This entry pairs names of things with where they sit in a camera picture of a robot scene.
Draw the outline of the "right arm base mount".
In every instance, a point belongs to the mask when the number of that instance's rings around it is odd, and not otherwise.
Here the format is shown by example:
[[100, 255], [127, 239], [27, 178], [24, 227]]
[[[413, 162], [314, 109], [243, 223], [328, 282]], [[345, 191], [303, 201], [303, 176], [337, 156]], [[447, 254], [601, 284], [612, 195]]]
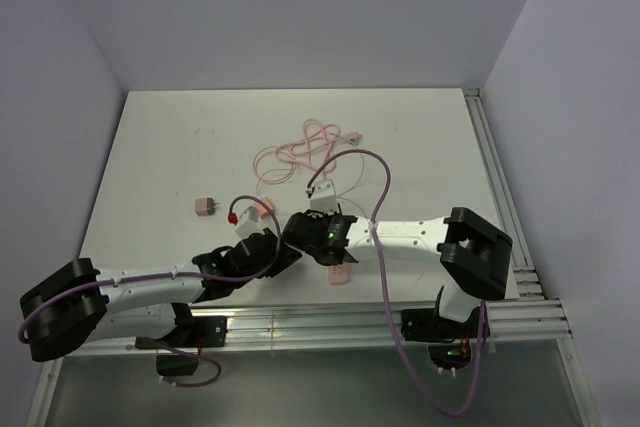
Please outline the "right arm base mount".
[[432, 363], [443, 370], [459, 370], [471, 364], [471, 340], [480, 336], [484, 346], [490, 337], [487, 314], [480, 324], [480, 311], [476, 307], [469, 319], [457, 323], [440, 318], [435, 308], [404, 309], [401, 311], [401, 335], [408, 342], [427, 343]]

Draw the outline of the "orange pink charger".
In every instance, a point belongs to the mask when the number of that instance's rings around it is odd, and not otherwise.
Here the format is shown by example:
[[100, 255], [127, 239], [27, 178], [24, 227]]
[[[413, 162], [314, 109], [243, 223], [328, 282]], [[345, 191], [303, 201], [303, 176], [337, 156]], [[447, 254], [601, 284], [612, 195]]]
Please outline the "orange pink charger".
[[275, 212], [273, 202], [268, 197], [261, 197], [254, 203], [256, 209], [258, 209], [262, 215], [266, 215], [269, 211]]

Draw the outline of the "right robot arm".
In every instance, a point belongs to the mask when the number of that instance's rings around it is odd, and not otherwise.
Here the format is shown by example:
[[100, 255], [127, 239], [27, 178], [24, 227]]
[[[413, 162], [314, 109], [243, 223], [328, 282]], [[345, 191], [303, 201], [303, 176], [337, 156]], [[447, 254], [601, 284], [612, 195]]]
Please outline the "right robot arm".
[[334, 266], [386, 260], [437, 262], [449, 279], [437, 296], [435, 330], [452, 337], [462, 330], [480, 303], [506, 297], [512, 239], [466, 207], [446, 217], [423, 221], [373, 222], [340, 214], [296, 213], [283, 241], [318, 264]]

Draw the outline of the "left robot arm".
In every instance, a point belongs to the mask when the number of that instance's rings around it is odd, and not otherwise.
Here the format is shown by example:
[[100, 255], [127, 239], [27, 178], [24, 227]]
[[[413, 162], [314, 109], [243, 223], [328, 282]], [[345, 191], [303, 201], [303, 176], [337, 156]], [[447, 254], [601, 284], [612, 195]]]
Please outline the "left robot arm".
[[79, 258], [21, 297], [18, 339], [36, 362], [107, 339], [183, 346], [196, 329], [191, 305], [226, 298], [255, 278], [274, 277], [301, 256], [265, 229], [235, 246], [142, 274], [98, 269]]

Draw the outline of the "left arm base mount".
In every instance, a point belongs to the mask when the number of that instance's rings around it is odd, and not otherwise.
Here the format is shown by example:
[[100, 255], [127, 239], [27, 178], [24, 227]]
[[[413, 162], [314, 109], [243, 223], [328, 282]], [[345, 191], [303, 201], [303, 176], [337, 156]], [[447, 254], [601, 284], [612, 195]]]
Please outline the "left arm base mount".
[[[226, 317], [198, 317], [176, 326], [160, 339], [137, 337], [134, 346], [136, 350], [156, 351], [156, 372], [162, 382], [181, 388], [204, 387], [222, 374], [221, 364], [206, 355], [205, 350], [223, 347], [226, 332]], [[198, 368], [205, 365], [213, 368], [213, 376], [194, 380]]]

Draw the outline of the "pink power strip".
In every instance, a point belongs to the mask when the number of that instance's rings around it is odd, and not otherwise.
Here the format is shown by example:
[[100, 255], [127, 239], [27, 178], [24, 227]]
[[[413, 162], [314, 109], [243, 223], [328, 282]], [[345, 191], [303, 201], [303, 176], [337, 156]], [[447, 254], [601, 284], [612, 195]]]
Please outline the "pink power strip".
[[328, 281], [331, 286], [346, 285], [351, 280], [351, 271], [348, 265], [332, 266], [328, 270]]

